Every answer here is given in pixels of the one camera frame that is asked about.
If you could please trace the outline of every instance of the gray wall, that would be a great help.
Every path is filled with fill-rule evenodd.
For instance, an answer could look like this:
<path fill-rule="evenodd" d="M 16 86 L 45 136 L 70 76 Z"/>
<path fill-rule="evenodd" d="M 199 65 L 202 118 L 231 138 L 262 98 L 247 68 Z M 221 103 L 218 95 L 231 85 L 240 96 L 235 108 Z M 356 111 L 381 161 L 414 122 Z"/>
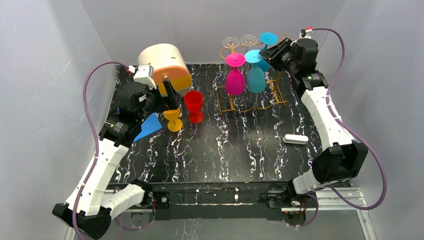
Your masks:
<path fill-rule="evenodd" d="M 297 38 L 307 26 L 331 26 L 345 1 L 81 0 L 111 58 L 128 64 L 159 43 L 177 46 L 189 63 L 223 63 L 224 38 L 263 32 Z M 327 33 L 314 36 L 322 43 Z"/>
<path fill-rule="evenodd" d="M 0 239 L 63 239 L 52 215 L 94 152 L 84 115 L 87 73 L 110 60 L 79 0 L 0 3 Z M 104 121 L 115 69 L 88 87 L 97 129 Z"/>
<path fill-rule="evenodd" d="M 424 2 L 348 0 L 333 27 L 346 59 L 332 98 L 343 121 L 369 141 L 388 175 L 383 204 L 369 212 L 378 239 L 424 239 L 423 126 Z M 319 69 L 333 79 L 340 43 L 329 34 Z M 355 183 L 366 202 L 381 193 L 381 176 L 368 156 Z"/>

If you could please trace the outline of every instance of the black marble table surface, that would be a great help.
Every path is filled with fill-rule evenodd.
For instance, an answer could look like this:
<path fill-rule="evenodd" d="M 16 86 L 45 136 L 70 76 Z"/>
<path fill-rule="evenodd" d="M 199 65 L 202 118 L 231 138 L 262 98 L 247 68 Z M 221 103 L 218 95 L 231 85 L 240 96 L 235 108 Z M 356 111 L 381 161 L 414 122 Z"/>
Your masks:
<path fill-rule="evenodd" d="M 279 83 L 287 106 L 274 105 L 247 113 L 220 114 L 216 92 L 222 108 L 230 107 L 224 86 L 223 64 L 188 65 L 192 89 L 203 94 L 204 120 L 190 123 L 181 101 L 183 128 L 171 132 L 168 121 L 159 114 L 163 128 L 133 143 L 117 167 L 111 183 L 129 183 L 140 178 L 148 182 L 231 182 L 288 181 L 308 171 L 312 160 L 322 151 L 321 141 L 306 107 L 297 99 L 287 74 Z M 277 73 L 266 73 L 275 79 Z M 118 69 L 115 93 L 132 77 Z M 267 89 L 259 94 L 237 96 L 236 108 L 249 109 L 253 104 L 266 107 L 274 100 Z M 116 109 L 112 98 L 111 109 Z M 285 144 L 285 134 L 309 137 L 306 145 Z"/>

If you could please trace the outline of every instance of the cable connector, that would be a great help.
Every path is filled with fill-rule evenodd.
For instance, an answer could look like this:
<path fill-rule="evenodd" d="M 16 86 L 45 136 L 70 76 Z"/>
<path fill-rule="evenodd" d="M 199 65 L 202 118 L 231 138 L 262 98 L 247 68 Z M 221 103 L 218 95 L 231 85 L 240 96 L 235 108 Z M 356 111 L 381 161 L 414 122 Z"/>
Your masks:
<path fill-rule="evenodd" d="M 130 74 L 135 74 L 136 73 L 136 67 L 129 65 L 128 69 L 126 71 Z"/>
<path fill-rule="evenodd" d="M 309 35 L 309 33 L 312 33 L 312 27 L 311 26 L 308 26 L 305 29 L 302 29 L 299 33 L 299 38 L 300 39 L 302 39 L 302 38 L 310 39 L 311 35 Z"/>

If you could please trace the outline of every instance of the blue triangular object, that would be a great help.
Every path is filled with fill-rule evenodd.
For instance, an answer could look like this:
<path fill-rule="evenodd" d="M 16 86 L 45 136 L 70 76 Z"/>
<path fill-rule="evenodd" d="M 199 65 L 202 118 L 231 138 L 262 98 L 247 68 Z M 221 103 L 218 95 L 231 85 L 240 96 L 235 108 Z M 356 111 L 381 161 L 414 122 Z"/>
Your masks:
<path fill-rule="evenodd" d="M 141 124 L 141 132 L 134 138 L 134 142 L 138 141 L 149 134 L 152 134 L 162 128 L 161 122 L 159 122 L 158 115 L 152 113 L 148 118 Z"/>

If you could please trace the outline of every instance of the white rectangular block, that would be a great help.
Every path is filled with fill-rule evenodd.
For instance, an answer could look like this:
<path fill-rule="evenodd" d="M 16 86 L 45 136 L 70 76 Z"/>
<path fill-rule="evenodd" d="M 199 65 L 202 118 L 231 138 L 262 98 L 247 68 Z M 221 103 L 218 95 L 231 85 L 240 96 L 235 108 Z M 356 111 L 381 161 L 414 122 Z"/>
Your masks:
<path fill-rule="evenodd" d="M 309 138 L 302 135 L 286 134 L 282 141 L 286 144 L 306 144 Z"/>

